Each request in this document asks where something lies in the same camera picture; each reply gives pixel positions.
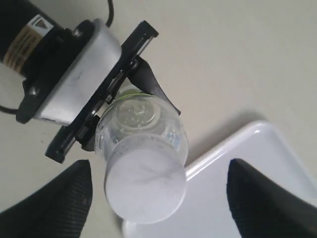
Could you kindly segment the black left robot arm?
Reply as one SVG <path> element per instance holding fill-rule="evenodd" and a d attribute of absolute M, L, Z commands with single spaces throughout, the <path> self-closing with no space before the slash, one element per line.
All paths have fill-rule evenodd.
<path fill-rule="evenodd" d="M 70 30 L 28 0 L 0 3 L 0 61 L 24 78 L 19 108 L 0 110 L 22 124 L 38 119 L 61 125 L 46 151 L 58 163 L 75 141 L 93 151 L 97 111 L 115 99 L 125 79 L 141 92 L 167 100 L 141 57 L 158 32 L 142 21 L 119 43 L 109 29 L 113 2 L 108 6 L 106 22 L 85 20 Z"/>

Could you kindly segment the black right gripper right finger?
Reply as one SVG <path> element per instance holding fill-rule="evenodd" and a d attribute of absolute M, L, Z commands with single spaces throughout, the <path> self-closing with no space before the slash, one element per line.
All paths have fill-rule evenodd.
<path fill-rule="evenodd" d="M 243 238 L 315 238 L 317 208 L 242 159 L 229 163 L 226 194 Z"/>

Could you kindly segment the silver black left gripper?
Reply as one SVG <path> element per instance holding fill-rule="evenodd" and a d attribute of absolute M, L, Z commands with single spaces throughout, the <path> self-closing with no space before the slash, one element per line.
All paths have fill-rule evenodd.
<path fill-rule="evenodd" d="M 24 86 L 16 120 L 25 124 L 38 119 L 61 125 L 45 155 L 62 163 L 75 141 L 87 152 L 95 150 L 97 111 L 111 103 L 123 81 L 146 94 L 169 103 L 156 77 L 141 53 L 158 32 L 142 21 L 123 44 L 100 20 L 85 20 L 74 32 L 64 30 L 55 42 L 57 49 Z"/>

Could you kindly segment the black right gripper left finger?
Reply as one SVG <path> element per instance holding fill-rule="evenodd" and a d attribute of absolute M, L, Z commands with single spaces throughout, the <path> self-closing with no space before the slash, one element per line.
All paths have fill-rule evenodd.
<path fill-rule="evenodd" d="M 0 214 L 2 238 L 78 238 L 93 200 L 91 166 L 79 160 Z"/>

